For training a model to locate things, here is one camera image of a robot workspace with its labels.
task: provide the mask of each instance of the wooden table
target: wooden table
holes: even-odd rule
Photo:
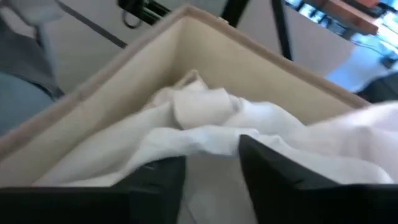
[[[302,0],[303,3],[309,4],[315,8],[322,5],[323,1],[324,0]],[[336,19],[345,26],[348,26],[349,29],[345,34],[346,37],[357,32],[364,35],[376,35],[379,29],[378,26],[375,25],[375,18],[372,18],[341,0],[328,0],[320,11]]]

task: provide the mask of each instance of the black pole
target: black pole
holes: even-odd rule
[[[228,0],[221,17],[227,20],[231,26],[236,27],[248,2],[249,0]],[[282,55],[289,60],[293,60],[290,51],[289,32],[286,26],[284,0],[271,0],[271,5]]]

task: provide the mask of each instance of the white cloth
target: white cloth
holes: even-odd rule
[[[196,154],[188,157],[184,196],[193,216],[205,223],[255,223],[237,160],[240,134],[341,184],[393,183],[394,118],[398,104],[305,127],[272,103],[209,90],[191,71],[142,111],[83,141],[34,185],[110,186],[147,162]]]

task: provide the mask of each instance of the wall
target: wall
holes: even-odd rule
[[[326,76],[347,60],[355,45],[285,7],[294,62]],[[251,0],[238,29],[268,49],[280,53],[270,0]]]

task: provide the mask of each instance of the table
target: table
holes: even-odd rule
[[[324,0],[302,0],[302,4],[309,4],[313,7],[320,7],[323,2]],[[377,24],[375,24],[375,18],[342,0],[328,0],[321,11],[348,27],[347,31],[342,35],[345,39],[351,38],[355,33],[376,35],[379,29]]]

